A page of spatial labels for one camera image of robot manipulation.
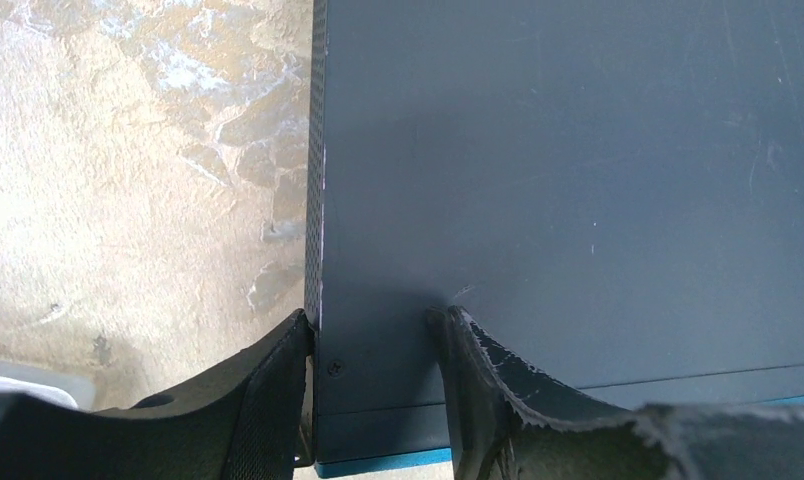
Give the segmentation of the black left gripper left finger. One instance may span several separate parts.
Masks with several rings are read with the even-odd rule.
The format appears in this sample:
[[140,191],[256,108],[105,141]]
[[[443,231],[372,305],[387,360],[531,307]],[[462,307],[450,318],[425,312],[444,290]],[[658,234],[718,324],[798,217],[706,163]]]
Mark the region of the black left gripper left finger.
[[0,479],[289,479],[314,461],[313,346],[295,310],[253,345],[128,409],[0,393]]

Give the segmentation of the dark grey network switch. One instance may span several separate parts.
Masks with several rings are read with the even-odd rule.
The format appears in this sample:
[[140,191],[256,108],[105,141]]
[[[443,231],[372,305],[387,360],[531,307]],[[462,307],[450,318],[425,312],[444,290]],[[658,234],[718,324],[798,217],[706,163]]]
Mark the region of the dark grey network switch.
[[804,1],[318,1],[324,478],[449,457],[424,314],[624,408],[804,403]]

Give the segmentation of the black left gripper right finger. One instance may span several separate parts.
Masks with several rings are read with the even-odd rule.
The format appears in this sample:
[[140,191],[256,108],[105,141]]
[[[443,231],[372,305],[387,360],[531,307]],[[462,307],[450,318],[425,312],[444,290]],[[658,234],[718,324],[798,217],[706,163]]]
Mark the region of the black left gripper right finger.
[[461,307],[426,323],[458,479],[804,479],[804,405],[624,409],[529,364]]

